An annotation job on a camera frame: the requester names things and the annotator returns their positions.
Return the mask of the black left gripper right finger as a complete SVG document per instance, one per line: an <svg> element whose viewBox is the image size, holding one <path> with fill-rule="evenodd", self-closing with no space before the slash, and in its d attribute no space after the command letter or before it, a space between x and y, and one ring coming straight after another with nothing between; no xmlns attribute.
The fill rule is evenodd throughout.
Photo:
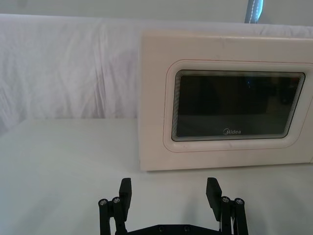
<svg viewBox="0 0 313 235"><path fill-rule="evenodd" d="M248 235L245 201L243 199L231 200L227 196L222 196L218 180L213 177L207 178L206 197L216 220L219 222L218 234Z"/></svg>

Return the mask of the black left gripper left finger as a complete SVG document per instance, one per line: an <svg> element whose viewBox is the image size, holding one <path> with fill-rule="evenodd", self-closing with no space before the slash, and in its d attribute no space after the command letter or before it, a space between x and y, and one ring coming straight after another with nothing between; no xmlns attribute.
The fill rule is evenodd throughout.
<svg viewBox="0 0 313 235"><path fill-rule="evenodd" d="M98 202L99 207L99 225L101 235L110 235L110 219L115 221L115 234L127 235L125 222L127 221L128 211L132 197L132 184L130 178L123 178L120 184L119 195L111 201L101 199Z"/></svg>

